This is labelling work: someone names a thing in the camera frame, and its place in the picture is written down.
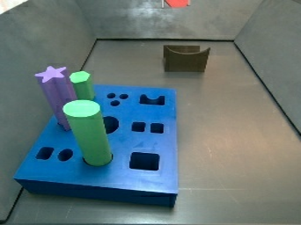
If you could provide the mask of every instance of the red object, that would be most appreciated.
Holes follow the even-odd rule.
[[[188,5],[188,0],[164,0],[170,7],[179,8]]]

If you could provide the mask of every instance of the gray floor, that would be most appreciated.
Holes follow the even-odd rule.
[[[164,73],[163,44],[211,47],[204,74]],[[232,42],[99,41],[95,83],[178,91],[172,209],[24,191],[9,223],[301,223],[301,143]]]

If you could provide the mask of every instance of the green cylinder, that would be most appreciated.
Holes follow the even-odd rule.
[[[77,99],[92,100],[95,97],[95,92],[92,88],[91,75],[84,71],[80,71],[72,73],[69,78]]]
[[[101,166],[111,161],[111,148],[97,103],[75,100],[63,106],[72,134],[87,164]]]

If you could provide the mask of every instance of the round hole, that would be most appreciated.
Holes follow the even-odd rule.
[[[72,150],[71,149],[64,149],[59,153],[59,156],[57,156],[59,160],[63,161],[63,162],[67,161],[67,160],[69,160],[71,157],[72,157]]]
[[[117,100],[111,102],[111,106],[117,106],[120,104],[120,102]]]
[[[116,95],[113,94],[113,93],[109,93],[108,95],[107,95],[107,98],[115,98],[116,97]]]
[[[127,99],[128,95],[127,94],[121,94],[120,95],[120,99]]]
[[[112,116],[103,117],[103,124],[105,127],[107,134],[111,134],[119,127],[119,121]]]

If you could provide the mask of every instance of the shape sorting toy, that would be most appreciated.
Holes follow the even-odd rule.
[[[93,85],[112,160],[91,166],[55,117],[14,180],[28,192],[172,207],[178,195],[176,96],[172,89]]]

